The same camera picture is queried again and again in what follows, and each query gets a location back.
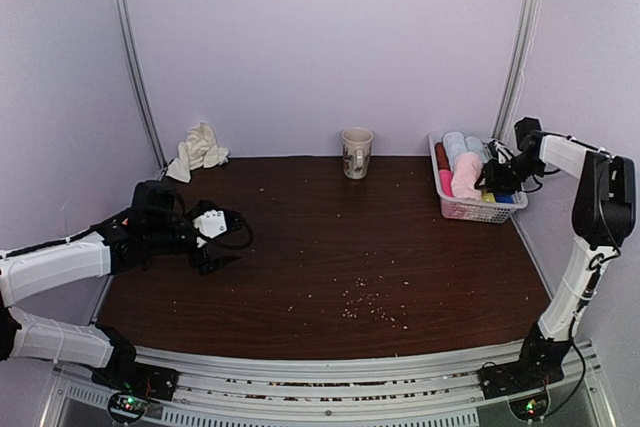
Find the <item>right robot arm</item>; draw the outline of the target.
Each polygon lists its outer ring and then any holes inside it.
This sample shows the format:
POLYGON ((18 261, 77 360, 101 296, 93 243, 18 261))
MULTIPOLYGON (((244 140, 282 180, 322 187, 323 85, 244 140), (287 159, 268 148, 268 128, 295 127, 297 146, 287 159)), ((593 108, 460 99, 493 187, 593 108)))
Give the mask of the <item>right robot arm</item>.
POLYGON ((559 172, 578 181, 568 267, 550 305, 525 338, 512 370, 517 385, 530 389, 561 366, 604 271, 621 256, 623 242, 636 222, 636 177, 631 159, 570 135, 546 132, 535 118, 519 120, 514 130, 519 153, 509 153, 505 161, 489 160, 478 187, 515 194, 524 190, 527 180, 540 185, 542 177, 559 172))

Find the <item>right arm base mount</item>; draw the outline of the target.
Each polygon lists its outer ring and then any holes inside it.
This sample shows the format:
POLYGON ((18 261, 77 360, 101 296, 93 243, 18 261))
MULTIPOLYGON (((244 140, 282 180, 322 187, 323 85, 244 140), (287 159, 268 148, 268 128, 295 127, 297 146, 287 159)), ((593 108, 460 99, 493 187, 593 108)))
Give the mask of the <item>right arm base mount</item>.
POLYGON ((529 372, 519 369, 517 361, 486 362, 477 374, 486 400, 505 398, 511 414, 527 423, 542 421, 551 411, 549 387, 564 379, 561 367, 529 372))

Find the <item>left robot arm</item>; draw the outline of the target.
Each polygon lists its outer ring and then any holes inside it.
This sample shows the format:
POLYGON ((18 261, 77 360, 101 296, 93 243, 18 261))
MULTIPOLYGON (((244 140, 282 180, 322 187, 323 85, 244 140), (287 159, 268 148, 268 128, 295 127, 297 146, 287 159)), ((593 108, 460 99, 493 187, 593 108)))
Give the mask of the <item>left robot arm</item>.
POLYGON ((144 380, 135 347, 116 330, 29 314, 18 303, 89 278, 146 269, 159 256, 184 255, 208 275, 238 260, 254 233, 244 216, 210 200, 185 206, 169 182, 138 183, 131 204, 86 230, 1 254, 1 357, 29 357, 104 370, 123 391, 144 380))

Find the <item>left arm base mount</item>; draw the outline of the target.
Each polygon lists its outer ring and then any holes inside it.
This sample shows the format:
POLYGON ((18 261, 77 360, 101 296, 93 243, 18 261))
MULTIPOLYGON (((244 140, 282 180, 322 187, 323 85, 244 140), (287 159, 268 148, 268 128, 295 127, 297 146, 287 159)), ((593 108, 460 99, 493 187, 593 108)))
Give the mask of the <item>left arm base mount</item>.
POLYGON ((136 423, 162 401, 171 401, 179 378, 175 369, 140 363, 135 363, 128 374, 95 367, 89 367, 89 371, 94 383, 113 390, 106 411, 122 425, 136 423))

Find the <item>cream towel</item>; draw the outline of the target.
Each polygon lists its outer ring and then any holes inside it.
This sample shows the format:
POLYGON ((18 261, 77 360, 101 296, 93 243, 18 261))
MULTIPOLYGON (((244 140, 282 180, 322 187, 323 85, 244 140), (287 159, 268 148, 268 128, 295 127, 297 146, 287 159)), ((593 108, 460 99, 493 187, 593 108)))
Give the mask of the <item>cream towel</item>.
POLYGON ((222 166, 228 161, 229 150, 219 145, 213 127, 201 122, 189 129, 186 138, 178 143, 177 156, 169 163, 166 175, 189 183, 192 171, 222 166))

